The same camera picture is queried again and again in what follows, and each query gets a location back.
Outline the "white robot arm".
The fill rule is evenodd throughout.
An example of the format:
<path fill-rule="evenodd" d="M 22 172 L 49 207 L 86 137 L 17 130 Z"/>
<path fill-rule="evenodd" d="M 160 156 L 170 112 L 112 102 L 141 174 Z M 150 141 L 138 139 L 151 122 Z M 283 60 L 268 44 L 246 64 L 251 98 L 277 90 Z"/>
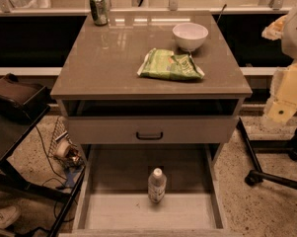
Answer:
<path fill-rule="evenodd" d="M 270 97 L 263 110 L 265 122 L 286 124 L 297 112 L 297 4 L 261 35 L 265 39 L 281 40 L 282 52 L 293 59 L 289 66 L 274 72 Z"/>

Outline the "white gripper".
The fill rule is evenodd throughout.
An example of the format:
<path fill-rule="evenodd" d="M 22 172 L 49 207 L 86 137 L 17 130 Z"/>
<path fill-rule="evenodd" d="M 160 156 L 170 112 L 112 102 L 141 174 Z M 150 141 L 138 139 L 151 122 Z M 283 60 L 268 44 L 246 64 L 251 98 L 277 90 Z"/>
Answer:
<path fill-rule="evenodd" d="M 263 114 L 275 123 L 287 123 L 297 112 L 297 61 L 278 69 L 272 77 L 270 97 Z"/>

